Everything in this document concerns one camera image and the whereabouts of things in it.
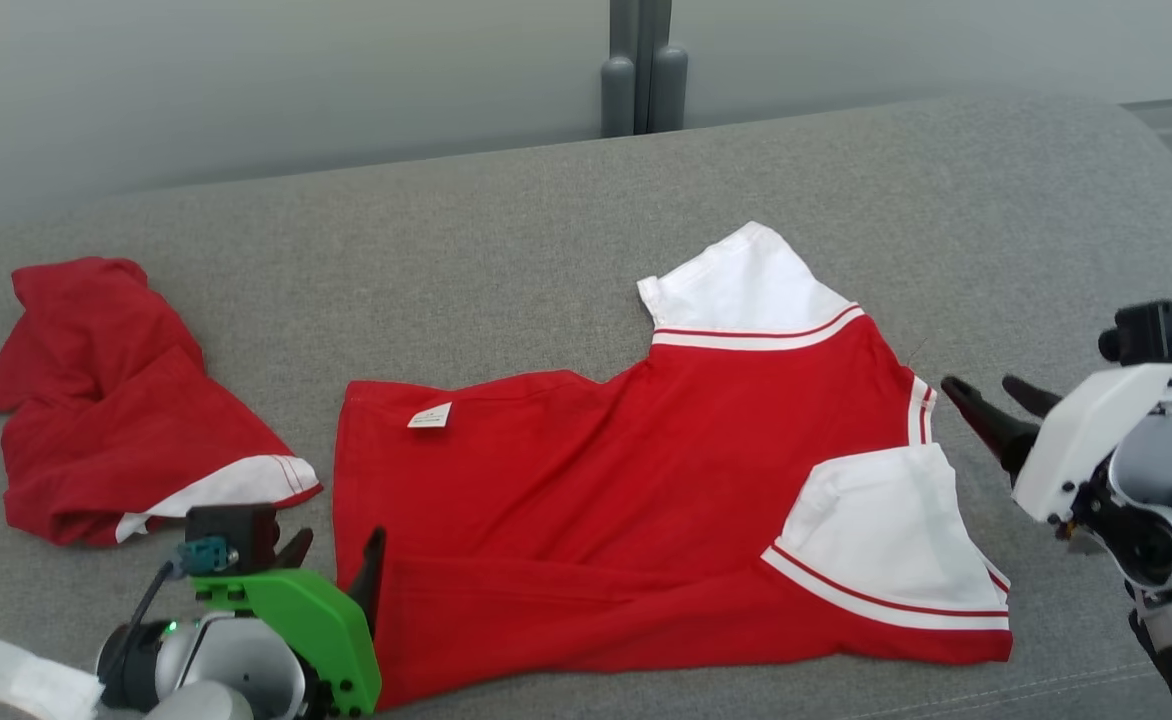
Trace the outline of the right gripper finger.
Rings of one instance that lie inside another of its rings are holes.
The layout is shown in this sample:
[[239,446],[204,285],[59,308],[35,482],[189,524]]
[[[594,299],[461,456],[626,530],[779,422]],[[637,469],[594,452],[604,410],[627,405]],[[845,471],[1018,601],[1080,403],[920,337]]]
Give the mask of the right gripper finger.
[[1040,419],[1047,417],[1062,400],[1057,393],[1034,386],[1016,375],[1003,376],[1002,388],[1021,409]]
[[943,395],[950,398],[950,405],[956,406],[970,430],[996,457],[999,466],[1008,475],[1008,482],[1016,483],[1034,443],[1037,442],[1040,424],[999,410],[999,407],[984,401],[984,396],[975,387],[955,375],[943,376],[941,389]]

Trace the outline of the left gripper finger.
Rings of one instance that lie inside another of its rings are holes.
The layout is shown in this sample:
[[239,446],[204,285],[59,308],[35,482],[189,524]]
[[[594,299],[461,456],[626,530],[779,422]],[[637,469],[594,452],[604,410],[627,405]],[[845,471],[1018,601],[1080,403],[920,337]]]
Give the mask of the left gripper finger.
[[292,538],[279,544],[281,537],[281,528],[272,528],[272,543],[274,543],[274,546],[272,546],[271,551],[270,569],[301,568],[307,553],[311,552],[312,543],[315,541],[315,532],[313,532],[311,527],[304,527]]
[[375,638],[379,619],[379,605],[384,571],[384,552],[388,532],[384,527],[375,527],[363,546],[362,564],[356,578],[350,583],[347,595],[357,603],[364,614],[368,637]]

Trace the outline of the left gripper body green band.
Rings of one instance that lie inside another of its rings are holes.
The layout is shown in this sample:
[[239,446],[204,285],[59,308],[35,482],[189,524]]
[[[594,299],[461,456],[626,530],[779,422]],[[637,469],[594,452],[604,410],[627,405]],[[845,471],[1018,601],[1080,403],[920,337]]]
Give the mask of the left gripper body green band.
[[251,612],[311,665],[329,694],[327,715],[374,715],[382,690],[374,638],[357,603],[329,579],[297,568],[190,582],[207,606]]

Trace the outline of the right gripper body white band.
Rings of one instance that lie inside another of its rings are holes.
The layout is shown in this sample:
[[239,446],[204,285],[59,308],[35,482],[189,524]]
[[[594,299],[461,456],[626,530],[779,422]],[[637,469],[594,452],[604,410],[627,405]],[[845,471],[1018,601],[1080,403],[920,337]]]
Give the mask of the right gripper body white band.
[[1118,507],[1172,507],[1172,364],[1095,372],[1062,396],[1011,496],[1033,519],[1083,521],[1093,480]]

